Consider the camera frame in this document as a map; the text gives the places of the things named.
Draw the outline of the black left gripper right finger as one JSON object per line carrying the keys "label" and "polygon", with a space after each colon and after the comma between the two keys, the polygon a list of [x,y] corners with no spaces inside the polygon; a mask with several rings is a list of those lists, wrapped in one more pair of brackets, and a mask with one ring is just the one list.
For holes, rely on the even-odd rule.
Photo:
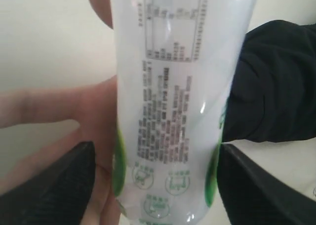
{"label": "black left gripper right finger", "polygon": [[314,225],[316,203],[269,174],[232,144],[221,144],[218,189],[233,225]]}

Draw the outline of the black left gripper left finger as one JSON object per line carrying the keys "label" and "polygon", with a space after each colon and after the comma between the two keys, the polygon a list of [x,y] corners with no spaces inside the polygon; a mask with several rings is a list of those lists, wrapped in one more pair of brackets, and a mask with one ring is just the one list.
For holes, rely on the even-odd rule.
{"label": "black left gripper left finger", "polygon": [[81,142],[0,197],[2,225],[78,225],[95,182],[95,148]]}

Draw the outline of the person's open bare hand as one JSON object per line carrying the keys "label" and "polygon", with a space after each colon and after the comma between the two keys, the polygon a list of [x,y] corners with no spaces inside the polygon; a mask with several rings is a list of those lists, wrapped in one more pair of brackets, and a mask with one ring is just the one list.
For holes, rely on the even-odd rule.
{"label": "person's open bare hand", "polygon": [[84,225],[117,225],[120,209],[111,189],[112,156],[116,141],[117,79],[56,90],[18,90],[0,95],[0,126],[74,120],[79,127],[53,144],[21,159],[0,181],[6,192],[46,169],[81,141],[96,150],[96,177]]}

